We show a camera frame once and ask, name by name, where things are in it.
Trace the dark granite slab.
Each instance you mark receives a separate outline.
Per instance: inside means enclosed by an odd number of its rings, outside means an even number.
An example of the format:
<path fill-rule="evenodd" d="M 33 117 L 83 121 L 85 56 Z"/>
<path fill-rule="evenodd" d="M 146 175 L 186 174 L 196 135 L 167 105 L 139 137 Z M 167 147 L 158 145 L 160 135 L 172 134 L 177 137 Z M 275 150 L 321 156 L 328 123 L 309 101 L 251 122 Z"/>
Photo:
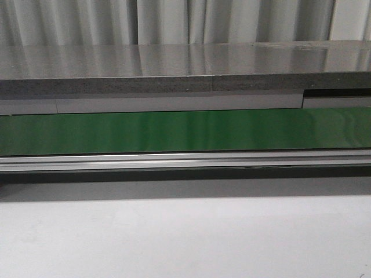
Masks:
<path fill-rule="evenodd" d="M 370 87 L 370 43 L 1 47 L 1 98 Z"/>

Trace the white pleated curtain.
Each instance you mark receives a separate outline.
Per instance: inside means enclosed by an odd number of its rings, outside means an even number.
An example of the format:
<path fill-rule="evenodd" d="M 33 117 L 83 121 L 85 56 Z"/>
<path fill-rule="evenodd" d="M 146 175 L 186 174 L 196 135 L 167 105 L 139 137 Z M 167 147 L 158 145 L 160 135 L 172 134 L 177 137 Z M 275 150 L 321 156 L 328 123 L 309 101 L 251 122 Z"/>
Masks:
<path fill-rule="evenodd" d="M 1 2 L 7 46 L 369 39 L 369 1 Z"/>

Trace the aluminium conveyor frame rail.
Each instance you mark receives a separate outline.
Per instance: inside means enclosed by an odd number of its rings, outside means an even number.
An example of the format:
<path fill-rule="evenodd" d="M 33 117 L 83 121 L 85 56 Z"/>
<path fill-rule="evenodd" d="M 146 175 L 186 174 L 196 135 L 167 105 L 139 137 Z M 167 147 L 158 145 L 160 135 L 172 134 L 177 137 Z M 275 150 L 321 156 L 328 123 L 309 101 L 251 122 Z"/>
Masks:
<path fill-rule="evenodd" d="M 12 156 L 2 173 L 209 167 L 321 166 L 370 164 L 370 150 L 135 153 L 115 155 Z"/>

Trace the green conveyor belt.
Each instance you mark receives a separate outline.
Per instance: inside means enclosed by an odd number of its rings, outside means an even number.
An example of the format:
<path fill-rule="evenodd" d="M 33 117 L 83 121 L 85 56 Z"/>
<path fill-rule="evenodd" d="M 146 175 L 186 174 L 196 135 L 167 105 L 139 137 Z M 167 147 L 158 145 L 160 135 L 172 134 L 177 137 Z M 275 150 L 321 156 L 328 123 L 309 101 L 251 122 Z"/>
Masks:
<path fill-rule="evenodd" d="M 1 155 L 370 147 L 370 108 L 1 117 Z"/>

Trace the grey metal base panel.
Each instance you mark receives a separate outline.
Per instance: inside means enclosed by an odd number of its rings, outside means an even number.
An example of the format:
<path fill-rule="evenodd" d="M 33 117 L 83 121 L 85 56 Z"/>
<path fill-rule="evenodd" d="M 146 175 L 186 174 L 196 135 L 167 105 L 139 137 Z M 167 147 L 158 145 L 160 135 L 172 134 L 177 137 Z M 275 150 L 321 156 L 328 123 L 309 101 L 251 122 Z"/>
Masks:
<path fill-rule="evenodd" d="M 369 107 L 370 89 L 114 93 L 1 97 L 1 115 Z"/>

